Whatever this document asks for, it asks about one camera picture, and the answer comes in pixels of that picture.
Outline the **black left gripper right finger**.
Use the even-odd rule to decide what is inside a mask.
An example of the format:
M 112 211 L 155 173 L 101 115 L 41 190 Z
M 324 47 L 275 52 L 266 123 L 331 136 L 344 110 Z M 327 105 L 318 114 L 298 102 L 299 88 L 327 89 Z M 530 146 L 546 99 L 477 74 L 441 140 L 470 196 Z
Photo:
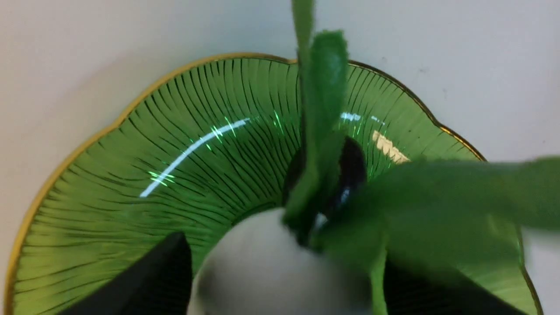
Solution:
M 384 295 L 389 315 L 523 315 L 466 275 L 446 285 L 386 261 Z

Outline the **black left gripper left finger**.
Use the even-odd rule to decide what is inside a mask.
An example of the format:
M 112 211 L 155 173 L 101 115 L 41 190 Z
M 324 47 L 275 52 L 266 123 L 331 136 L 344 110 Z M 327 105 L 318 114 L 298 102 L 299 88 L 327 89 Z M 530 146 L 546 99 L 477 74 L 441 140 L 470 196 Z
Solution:
M 183 232 L 146 255 L 63 315 L 184 315 L 193 285 L 192 253 Z

